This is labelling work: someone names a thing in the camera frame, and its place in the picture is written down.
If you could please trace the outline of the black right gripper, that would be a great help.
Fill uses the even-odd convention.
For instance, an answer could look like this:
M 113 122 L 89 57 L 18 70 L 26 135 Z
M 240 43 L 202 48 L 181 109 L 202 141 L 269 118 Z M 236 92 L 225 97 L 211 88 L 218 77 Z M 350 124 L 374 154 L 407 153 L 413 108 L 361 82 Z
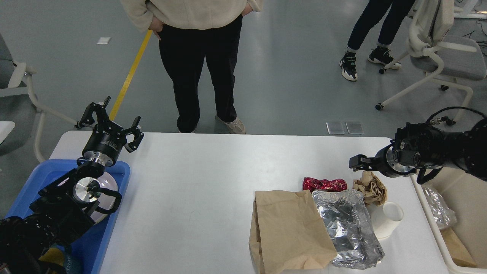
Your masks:
M 378 171 L 389 178 L 408 177 L 413 174 L 413 168 L 404 166 L 394 160 L 393 145 L 386 146 L 374 157 L 359 154 L 349 159 L 349 168 L 357 170 Z

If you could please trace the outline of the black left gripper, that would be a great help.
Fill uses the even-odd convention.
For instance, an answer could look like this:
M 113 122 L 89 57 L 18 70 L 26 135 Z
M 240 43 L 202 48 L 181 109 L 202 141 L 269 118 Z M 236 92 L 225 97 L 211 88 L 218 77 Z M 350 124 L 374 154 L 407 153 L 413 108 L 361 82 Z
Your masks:
M 108 96 L 97 104 L 90 103 L 80 121 L 75 125 L 75 128 L 78 129 L 89 127 L 92 130 L 92 134 L 82 150 L 82 159 L 104 167 L 111 167 L 116 163 L 122 148 L 125 147 L 129 153 L 136 151 L 144 138 L 144 133 L 141 132 L 139 126 L 141 116 L 135 117 L 132 126 L 127 129 L 110 120 L 106 111 L 110 100 L 111 97 Z M 127 142 L 129 135 L 134 136 L 132 142 Z

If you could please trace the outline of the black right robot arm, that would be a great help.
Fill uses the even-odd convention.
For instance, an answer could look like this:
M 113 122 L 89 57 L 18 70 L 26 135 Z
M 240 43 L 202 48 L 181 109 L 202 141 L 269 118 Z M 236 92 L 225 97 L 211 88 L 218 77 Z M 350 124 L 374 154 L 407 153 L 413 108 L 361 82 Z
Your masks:
M 358 154 L 349 159 L 353 171 L 378 171 L 389 178 L 417 175 L 416 182 L 423 185 L 434 179 L 444 167 L 459 169 L 480 180 L 487 178 L 487 118 L 475 109 L 467 111 L 481 116 L 470 130 L 446 132 L 436 125 L 452 124 L 448 117 L 433 113 L 424 123 L 406 123 L 395 132 L 390 144 L 374 157 Z

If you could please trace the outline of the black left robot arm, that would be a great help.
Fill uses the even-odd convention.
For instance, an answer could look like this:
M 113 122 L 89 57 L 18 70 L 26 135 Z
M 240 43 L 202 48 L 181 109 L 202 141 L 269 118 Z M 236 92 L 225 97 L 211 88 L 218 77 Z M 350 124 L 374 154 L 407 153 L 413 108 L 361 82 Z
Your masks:
M 92 133 L 76 167 L 38 191 L 39 197 L 29 205 L 31 215 L 1 220 L 1 273 L 66 273 L 41 256 L 55 244 L 69 248 L 96 225 L 94 213 L 108 217 L 118 210 L 122 194 L 109 189 L 100 177 L 115 165 L 123 148 L 135 151 L 144 133 L 140 116 L 127 129 L 110 120 L 106 112 L 110 99 L 91 103 L 84 111 L 79 126 L 92 128 Z

